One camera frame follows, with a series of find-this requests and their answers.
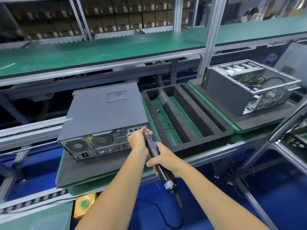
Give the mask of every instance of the hexagonal mesh vent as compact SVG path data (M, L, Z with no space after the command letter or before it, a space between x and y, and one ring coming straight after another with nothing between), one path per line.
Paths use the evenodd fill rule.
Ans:
M128 99L128 94L126 90L107 93L106 103L119 102Z
M96 147L105 147L114 142L114 137L111 134L93 136L90 142Z
M67 142L66 147L71 152L83 152L83 151L87 151L88 149L90 149L87 143L82 139L76 139L76 140Z

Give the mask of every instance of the right hand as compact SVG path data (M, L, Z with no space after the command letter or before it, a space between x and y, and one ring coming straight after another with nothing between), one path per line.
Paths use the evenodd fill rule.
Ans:
M156 175L158 172L156 170L155 165L162 165L164 168L172 171L172 173L177 177L180 178L180 170L182 166L186 164L183 160L181 160L178 156L176 156L171 150L169 150L166 146L164 146L160 142L156 142L160 155L154 158L151 158L149 161L146 162L146 166L152 167Z

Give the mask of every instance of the person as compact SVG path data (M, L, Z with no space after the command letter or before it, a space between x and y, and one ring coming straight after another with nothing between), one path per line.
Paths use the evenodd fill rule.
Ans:
M258 14L259 13L259 9L257 7L254 7L248 11L245 12L245 14L240 18L239 23L246 23L249 22L254 14Z
M136 201L148 149L141 128L129 136L132 148L113 181L99 195L78 223L76 230L126 230ZM160 164L182 178L209 218L215 230L268 230L258 218L227 196L199 171L178 158L166 146L156 142L160 155L146 162L147 166Z

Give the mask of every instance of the left arm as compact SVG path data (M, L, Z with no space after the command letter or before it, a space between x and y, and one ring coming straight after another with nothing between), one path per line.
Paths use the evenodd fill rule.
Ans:
M148 155L143 131L141 128L128 138L131 153L112 182L83 216L76 230L128 228ZM152 134L149 129L145 128L145 131Z

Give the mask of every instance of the right arm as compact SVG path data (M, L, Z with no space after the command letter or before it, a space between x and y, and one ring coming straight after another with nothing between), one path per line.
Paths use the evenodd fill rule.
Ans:
M161 154L150 159L146 165L150 167L160 164L172 171L176 177L181 177L215 230L269 229L257 217L222 192L199 171L173 154L162 143L157 142L157 146Z

